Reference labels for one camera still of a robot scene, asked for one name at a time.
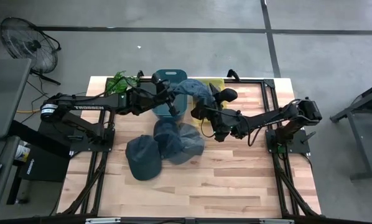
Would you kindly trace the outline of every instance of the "teal bin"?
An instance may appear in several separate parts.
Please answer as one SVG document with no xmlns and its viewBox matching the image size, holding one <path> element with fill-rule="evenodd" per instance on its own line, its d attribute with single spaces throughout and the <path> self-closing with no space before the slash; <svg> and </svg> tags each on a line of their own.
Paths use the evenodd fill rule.
<svg viewBox="0 0 372 224">
<path fill-rule="evenodd" d="M 161 80 L 168 80 L 171 89 L 175 89 L 181 81 L 187 79 L 186 72 L 179 69 L 161 69 L 156 71 L 156 74 L 158 74 Z M 141 88 L 148 90 L 151 93 L 156 93 L 156 86 L 153 83 L 141 83 Z M 153 108 L 153 113 L 159 119 L 171 119 L 174 121 L 179 121 L 184 117 L 187 109 L 187 95 L 177 95 L 172 104 L 179 111 L 177 116 L 172 116 L 169 113 L 169 107 L 167 104 Z"/>
</svg>

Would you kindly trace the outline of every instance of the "green plant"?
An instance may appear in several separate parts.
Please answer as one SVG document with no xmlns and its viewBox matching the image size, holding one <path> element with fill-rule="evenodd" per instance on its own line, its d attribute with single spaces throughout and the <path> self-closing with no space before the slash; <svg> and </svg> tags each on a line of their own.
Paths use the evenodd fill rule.
<svg viewBox="0 0 372 224">
<path fill-rule="evenodd" d="M 110 80 L 110 82 L 107 83 L 107 89 L 112 88 L 112 86 L 115 84 L 115 86 L 111 89 L 109 94 L 113 93 L 123 93 L 126 91 L 129 85 L 131 86 L 137 86 L 137 83 L 139 82 L 139 79 L 136 77 L 125 77 L 125 71 L 117 72 L 117 74 L 114 76 L 113 79 Z"/>
</svg>

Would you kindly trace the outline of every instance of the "wooden table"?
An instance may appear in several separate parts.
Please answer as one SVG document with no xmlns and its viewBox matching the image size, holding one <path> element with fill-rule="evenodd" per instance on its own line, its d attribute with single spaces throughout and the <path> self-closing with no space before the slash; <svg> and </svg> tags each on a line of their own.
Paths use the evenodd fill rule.
<svg viewBox="0 0 372 224">
<path fill-rule="evenodd" d="M 91 77 L 87 95 L 104 91 L 107 77 Z M 291 80 L 275 78 L 280 106 L 294 99 Z M 259 85 L 226 84 L 238 92 L 238 99 L 228 108 L 244 115 L 263 113 Z M 190 108 L 184 122 L 195 124 Z M 99 112 L 83 111 L 83 119 L 97 123 Z M 215 217 L 215 218 L 275 218 L 280 217 L 279 199 L 272 157 L 267 153 L 264 131 L 258 134 L 252 147 L 243 140 L 228 136 L 225 142 L 206 140 L 202 156 L 175 166 L 163 161 L 163 170 L 155 179 L 136 180 L 124 153 L 127 142 L 142 134 L 152 134 L 157 118 L 151 111 L 140 116 L 116 116 L 116 135 L 109 154 L 101 194 L 99 216 L 116 217 Z M 209 125 L 203 126 L 212 133 Z M 58 205 L 64 211 L 85 185 L 91 153 L 81 152 L 70 161 Z M 309 163 L 298 154 L 290 155 L 294 184 L 305 201 L 320 213 L 314 178 Z M 91 191 L 90 206 L 95 190 Z M 288 191 L 287 207 L 291 211 Z"/>
</svg>

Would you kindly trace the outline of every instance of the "yellow cable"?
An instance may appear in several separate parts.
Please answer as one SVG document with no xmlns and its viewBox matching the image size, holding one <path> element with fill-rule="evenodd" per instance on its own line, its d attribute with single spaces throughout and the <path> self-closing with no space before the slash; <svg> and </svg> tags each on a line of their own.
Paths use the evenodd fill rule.
<svg viewBox="0 0 372 224">
<path fill-rule="evenodd" d="M 40 110 L 37 109 L 37 110 L 33 110 L 33 111 L 16 111 L 16 113 L 36 113 L 36 112 L 39 112 Z"/>
</svg>

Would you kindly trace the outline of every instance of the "concrete floor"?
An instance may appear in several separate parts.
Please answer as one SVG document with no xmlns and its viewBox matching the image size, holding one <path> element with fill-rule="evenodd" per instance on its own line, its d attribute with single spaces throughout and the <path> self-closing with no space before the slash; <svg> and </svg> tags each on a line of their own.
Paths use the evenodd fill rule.
<svg viewBox="0 0 372 224">
<path fill-rule="evenodd" d="M 267 7 L 273 29 L 372 30 L 372 0 L 267 0 Z M 259 0 L 0 0 L 0 21 L 7 16 L 58 26 L 264 28 Z M 135 75 L 140 69 L 150 74 L 159 68 L 180 68 L 190 76 L 224 76 L 233 68 L 242 77 L 273 77 L 264 34 L 48 34 L 63 48 L 50 74 L 62 86 L 44 83 L 44 90 L 52 94 L 86 91 L 90 76 L 119 70 Z M 372 222 L 372 180 L 349 180 L 350 174 L 364 170 L 349 124 L 328 119 L 372 86 L 372 36 L 275 35 L 274 42 L 281 76 L 292 79 L 296 97 L 315 100 L 324 117 L 318 126 L 307 128 L 317 132 L 310 147 L 322 213 Z M 0 58 L 10 58 L 1 44 Z M 39 85 L 38 79 L 29 80 Z M 27 86 L 19 108 L 29 110 L 38 96 Z M 39 117 L 26 124 L 37 128 Z M 51 212 L 60 186 L 32 185 L 49 187 L 50 193 L 36 190 L 33 194 L 41 199 L 8 208 L 13 217 Z"/>
</svg>

